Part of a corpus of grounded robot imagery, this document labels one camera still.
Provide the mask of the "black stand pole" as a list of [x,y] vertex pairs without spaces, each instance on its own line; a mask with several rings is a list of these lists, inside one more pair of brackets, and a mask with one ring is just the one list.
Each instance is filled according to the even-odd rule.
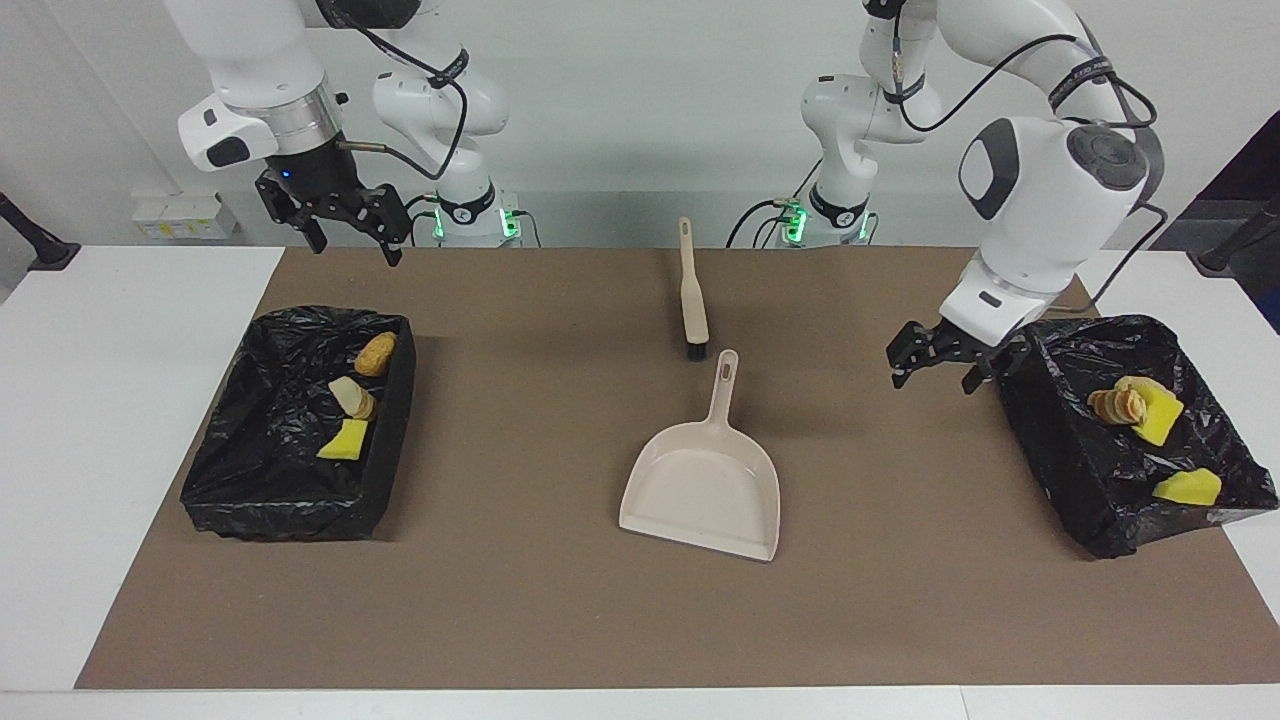
[[1235,278],[1231,260],[1256,245],[1280,234],[1280,192],[1261,200],[1220,200],[1208,204],[1210,218],[1219,222],[1239,220],[1230,234],[1212,247],[1187,251],[1192,265],[1207,278]]
[[29,272],[60,272],[67,269],[82,250],[81,243],[65,242],[41,224],[31,220],[3,191],[0,191],[0,219],[4,219],[36,254]]

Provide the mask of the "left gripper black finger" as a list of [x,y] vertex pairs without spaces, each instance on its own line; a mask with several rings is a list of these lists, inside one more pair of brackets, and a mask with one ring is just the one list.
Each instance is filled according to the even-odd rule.
[[964,395],[974,395],[988,380],[998,379],[1015,372],[1027,355],[1029,343],[1025,336],[1014,336],[998,348],[974,351],[968,360],[970,370],[961,379]]
[[919,322],[906,322],[884,348],[895,389],[901,389],[911,374],[940,364],[932,329]]

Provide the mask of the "yellow sponge with green side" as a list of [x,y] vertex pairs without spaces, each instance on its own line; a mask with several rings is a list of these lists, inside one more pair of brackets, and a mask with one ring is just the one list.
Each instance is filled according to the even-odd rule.
[[333,461],[360,460],[364,451],[364,442],[369,432],[369,420],[346,418],[340,423],[339,430],[330,438],[315,456]]

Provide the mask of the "notched yellow sponge piece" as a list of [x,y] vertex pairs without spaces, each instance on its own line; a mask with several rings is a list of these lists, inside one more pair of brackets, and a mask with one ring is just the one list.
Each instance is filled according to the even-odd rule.
[[1184,410],[1184,404],[1171,391],[1153,386],[1135,387],[1135,392],[1143,398],[1146,413],[1133,430],[1144,442],[1164,447]]

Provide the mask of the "bin with black trash bag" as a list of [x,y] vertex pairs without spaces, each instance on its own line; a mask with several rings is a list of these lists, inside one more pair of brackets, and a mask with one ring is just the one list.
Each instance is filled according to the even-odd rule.
[[[1068,534],[1097,559],[1280,509],[1270,471],[1184,352],[1178,334],[1146,315],[1034,322],[1021,365],[996,379],[1000,401],[1036,480]],[[1087,398],[1125,375],[1156,379],[1184,404],[1164,447],[1100,421]],[[1222,479],[1216,505],[1152,496],[1176,471]]]
[[[398,342],[384,377],[353,360],[376,334]],[[255,318],[180,489],[198,530],[242,541],[369,541],[392,497],[413,404],[410,320],[369,309],[284,307]],[[348,418],[328,388],[351,377],[378,401],[356,461],[315,456]]]

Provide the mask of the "golden croissant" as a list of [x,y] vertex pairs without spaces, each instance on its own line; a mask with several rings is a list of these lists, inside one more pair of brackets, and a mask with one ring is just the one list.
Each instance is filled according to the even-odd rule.
[[1087,404],[1100,421],[1112,427],[1135,427],[1148,413],[1146,398],[1133,388],[1098,389],[1089,393]]

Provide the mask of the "white wall socket box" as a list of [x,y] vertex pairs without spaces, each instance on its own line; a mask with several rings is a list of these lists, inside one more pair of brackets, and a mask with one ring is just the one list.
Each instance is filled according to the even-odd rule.
[[220,193],[136,199],[133,227],[147,240],[230,240],[241,228]]

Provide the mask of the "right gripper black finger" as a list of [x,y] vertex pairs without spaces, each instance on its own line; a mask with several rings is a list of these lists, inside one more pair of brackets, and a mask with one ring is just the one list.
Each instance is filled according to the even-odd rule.
[[343,193],[343,208],[348,215],[346,222],[379,246],[388,266],[398,266],[412,223],[396,187],[356,188]]
[[255,181],[255,188],[270,219],[300,232],[314,254],[323,252],[328,237],[306,205],[298,205],[271,170],[264,170]]

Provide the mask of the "brown table mat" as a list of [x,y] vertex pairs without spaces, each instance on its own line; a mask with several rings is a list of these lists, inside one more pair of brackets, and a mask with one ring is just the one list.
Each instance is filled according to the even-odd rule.
[[79,674],[92,689],[1280,682],[1222,530],[1091,560],[964,370],[895,389],[961,249],[703,250],[732,423],[771,455],[768,564],[621,530],[630,469],[707,413],[657,249],[287,250],[264,311],[410,319],[413,406],[374,541],[193,529],[170,489]]

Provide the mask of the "orange striped bread roll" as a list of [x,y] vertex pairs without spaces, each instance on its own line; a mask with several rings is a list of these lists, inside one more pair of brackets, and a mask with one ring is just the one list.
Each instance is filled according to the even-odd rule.
[[339,377],[328,383],[328,388],[342,411],[351,419],[370,421],[378,411],[378,401],[351,377]]

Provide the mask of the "beige plastic dustpan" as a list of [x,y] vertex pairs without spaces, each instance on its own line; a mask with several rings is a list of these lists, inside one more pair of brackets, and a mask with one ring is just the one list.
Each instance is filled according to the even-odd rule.
[[774,560],[780,477],[768,452],[730,423],[739,364],[735,350],[721,351],[705,418],[667,427],[643,446],[620,501],[620,529]]

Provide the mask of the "beige hand brush black bristles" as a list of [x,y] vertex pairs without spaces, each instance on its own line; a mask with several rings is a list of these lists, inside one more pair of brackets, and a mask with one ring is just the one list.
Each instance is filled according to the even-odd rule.
[[700,281],[696,274],[692,223],[687,217],[681,217],[678,219],[678,243],[681,263],[678,295],[682,313],[686,356],[690,361],[699,363],[707,357],[710,333],[707,319],[705,301]]

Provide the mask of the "brown oval bread roll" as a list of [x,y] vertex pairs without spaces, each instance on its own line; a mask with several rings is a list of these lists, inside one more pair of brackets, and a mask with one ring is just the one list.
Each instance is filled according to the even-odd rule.
[[384,377],[389,372],[397,342],[398,334],[396,332],[381,332],[374,336],[357,352],[353,360],[355,372],[367,378]]

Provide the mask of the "dark background panel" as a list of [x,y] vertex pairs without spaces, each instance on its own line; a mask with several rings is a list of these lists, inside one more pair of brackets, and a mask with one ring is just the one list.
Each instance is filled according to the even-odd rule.
[[[1240,224],[1239,220],[1211,219],[1210,202],[1265,201],[1276,192],[1280,192],[1280,111],[1251,137],[1149,247],[1184,254],[1210,249]],[[1230,269],[1235,278],[1217,279],[1235,281],[1280,334],[1280,234],[1236,255]]]

